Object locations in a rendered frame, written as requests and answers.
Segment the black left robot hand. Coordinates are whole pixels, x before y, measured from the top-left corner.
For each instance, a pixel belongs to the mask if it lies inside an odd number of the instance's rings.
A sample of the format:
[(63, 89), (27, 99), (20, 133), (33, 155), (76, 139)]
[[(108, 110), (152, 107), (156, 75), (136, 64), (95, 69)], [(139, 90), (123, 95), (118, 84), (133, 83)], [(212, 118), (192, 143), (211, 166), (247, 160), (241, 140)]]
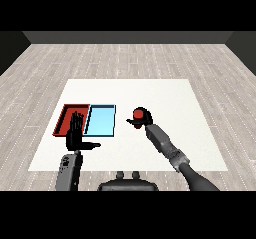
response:
[(83, 118), (84, 115), (75, 111), (70, 119), (70, 128), (66, 133), (66, 147), (69, 151), (92, 150), (100, 147), (100, 143), (83, 142)]

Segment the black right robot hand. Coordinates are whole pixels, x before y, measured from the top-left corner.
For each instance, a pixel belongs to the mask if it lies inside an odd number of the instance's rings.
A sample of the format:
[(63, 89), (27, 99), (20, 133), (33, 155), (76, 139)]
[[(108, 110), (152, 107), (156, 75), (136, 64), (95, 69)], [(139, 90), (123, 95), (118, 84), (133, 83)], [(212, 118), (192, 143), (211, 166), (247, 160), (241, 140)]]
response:
[(153, 124), (153, 118), (151, 113), (144, 107), (137, 107), (136, 109), (141, 109), (144, 112), (142, 119), (127, 119), (127, 122), (132, 124), (134, 127), (137, 124), (141, 124), (142, 126), (152, 125)]

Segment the small red can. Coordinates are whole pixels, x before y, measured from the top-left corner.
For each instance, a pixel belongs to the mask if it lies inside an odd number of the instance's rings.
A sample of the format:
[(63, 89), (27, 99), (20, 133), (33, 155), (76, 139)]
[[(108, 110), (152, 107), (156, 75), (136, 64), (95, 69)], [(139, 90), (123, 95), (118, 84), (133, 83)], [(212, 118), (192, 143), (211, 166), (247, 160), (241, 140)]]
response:
[[(134, 119), (142, 119), (144, 115), (144, 112), (141, 109), (135, 109), (133, 112), (133, 118)], [(141, 124), (135, 125), (136, 129), (140, 129), (142, 127)]]

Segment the red shallow open box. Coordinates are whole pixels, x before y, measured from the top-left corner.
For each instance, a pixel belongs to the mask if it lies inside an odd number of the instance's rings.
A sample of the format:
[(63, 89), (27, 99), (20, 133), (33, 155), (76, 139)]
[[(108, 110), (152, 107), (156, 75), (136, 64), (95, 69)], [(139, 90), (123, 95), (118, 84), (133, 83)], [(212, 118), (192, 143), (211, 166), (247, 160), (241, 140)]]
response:
[(77, 112), (84, 116), (83, 122), (86, 122), (86, 118), (89, 112), (89, 104), (65, 104), (62, 108), (55, 129), (52, 133), (55, 137), (65, 137), (67, 131), (70, 129), (70, 121), (72, 114)]

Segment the light blue shallow open box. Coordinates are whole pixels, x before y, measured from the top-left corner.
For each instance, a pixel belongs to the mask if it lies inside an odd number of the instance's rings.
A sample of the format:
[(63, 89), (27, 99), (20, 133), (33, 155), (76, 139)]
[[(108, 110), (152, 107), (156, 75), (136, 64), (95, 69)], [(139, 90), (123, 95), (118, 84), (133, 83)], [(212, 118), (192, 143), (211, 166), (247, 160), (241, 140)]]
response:
[(114, 104), (92, 104), (86, 118), (85, 137), (113, 137), (116, 106)]

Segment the dark grey robot body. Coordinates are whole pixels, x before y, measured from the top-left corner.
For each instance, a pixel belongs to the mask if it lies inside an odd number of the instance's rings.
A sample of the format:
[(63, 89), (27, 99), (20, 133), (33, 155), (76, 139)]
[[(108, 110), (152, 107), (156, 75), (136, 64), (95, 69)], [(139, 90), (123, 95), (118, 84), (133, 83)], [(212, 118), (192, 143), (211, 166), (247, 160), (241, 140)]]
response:
[(98, 191), (158, 191), (158, 187), (153, 182), (142, 180), (138, 171), (132, 172), (131, 179), (125, 179), (124, 172), (118, 171), (116, 178), (101, 183)]

